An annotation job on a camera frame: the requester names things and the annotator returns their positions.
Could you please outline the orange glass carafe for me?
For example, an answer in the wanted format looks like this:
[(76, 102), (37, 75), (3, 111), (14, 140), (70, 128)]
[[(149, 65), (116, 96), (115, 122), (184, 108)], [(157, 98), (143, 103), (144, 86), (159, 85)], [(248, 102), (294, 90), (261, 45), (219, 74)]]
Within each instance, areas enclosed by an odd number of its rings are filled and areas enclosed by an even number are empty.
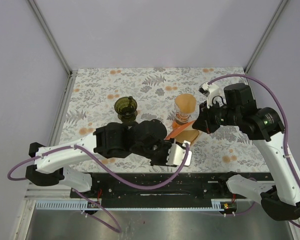
[(175, 130), (175, 129), (179, 128), (180, 126), (187, 124), (188, 122), (189, 122), (189, 118), (188, 117), (186, 117), (186, 118), (184, 118), (184, 117), (179, 118), (179, 117), (176, 116), (174, 118), (171, 126), (172, 126), (172, 129)]

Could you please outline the orange coffee filter pack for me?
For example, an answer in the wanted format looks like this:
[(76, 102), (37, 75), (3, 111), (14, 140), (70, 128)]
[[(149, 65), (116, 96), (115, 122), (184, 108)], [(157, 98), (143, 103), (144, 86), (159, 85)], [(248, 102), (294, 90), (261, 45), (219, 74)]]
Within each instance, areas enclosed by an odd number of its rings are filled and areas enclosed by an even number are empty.
[(202, 131), (193, 128), (194, 120), (173, 129), (165, 138), (165, 140), (175, 139), (182, 143), (187, 141), (193, 146), (202, 135)]

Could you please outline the clear plastic dripper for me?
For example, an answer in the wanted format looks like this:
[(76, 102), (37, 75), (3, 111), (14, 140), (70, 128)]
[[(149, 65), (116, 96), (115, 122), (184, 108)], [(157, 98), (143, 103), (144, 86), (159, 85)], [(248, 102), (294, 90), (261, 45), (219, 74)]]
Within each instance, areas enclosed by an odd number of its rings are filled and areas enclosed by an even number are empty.
[(175, 121), (179, 122), (180, 124), (185, 124), (189, 122), (190, 118), (192, 117), (192, 114), (196, 111), (197, 103), (193, 101), (182, 101), (176, 102), (174, 106)]

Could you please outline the dark green dripper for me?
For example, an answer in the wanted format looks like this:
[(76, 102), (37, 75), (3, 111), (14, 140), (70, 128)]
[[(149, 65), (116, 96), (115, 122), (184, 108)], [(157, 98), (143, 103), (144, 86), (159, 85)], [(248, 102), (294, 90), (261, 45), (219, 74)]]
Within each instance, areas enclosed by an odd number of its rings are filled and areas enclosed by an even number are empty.
[(114, 110), (117, 117), (123, 123), (134, 122), (137, 118), (137, 101), (132, 96), (119, 98), (114, 104)]

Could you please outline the brown paper coffee filter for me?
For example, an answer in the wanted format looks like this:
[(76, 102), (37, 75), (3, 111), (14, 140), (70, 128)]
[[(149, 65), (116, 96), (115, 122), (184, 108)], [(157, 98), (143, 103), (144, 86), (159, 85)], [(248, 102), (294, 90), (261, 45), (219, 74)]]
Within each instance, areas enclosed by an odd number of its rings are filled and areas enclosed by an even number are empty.
[(184, 114), (192, 114), (195, 111), (197, 105), (196, 98), (189, 93), (178, 95), (175, 98), (174, 102), (179, 111)]

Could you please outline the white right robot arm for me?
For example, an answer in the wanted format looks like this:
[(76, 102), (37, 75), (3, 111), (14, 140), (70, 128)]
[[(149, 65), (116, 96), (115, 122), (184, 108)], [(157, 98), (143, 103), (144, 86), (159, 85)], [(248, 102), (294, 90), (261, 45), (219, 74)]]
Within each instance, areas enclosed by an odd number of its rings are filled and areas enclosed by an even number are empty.
[(260, 204), (275, 221), (300, 218), (300, 171), (284, 147), (285, 128), (279, 114), (270, 107), (258, 108), (251, 88), (235, 83), (224, 88), (221, 103), (215, 101), (220, 89), (204, 83), (199, 91), (207, 99), (199, 105), (199, 116), (192, 128), (206, 134), (221, 126), (236, 126), (248, 136), (263, 156), (274, 185), (247, 179), (235, 172), (222, 176), (218, 194), (223, 198), (240, 195)]

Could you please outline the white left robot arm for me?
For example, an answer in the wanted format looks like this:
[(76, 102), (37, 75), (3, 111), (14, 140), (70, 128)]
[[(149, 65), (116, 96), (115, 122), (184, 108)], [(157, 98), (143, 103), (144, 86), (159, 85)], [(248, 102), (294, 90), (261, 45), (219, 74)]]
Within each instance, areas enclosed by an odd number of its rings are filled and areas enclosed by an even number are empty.
[(157, 119), (140, 123), (111, 122), (78, 140), (45, 147), (36, 142), (29, 153), (34, 164), (26, 168), (25, 177), (41, 187), (64, 185), (92, 198), (99, 186), (92, 176), (70, 166), (96, 158), (124, 159), (135, 154), (150, 160), (152, 166), (176, 167), (182, 164), (185, 150), (174, 139), (167, 140), (167, 129)]

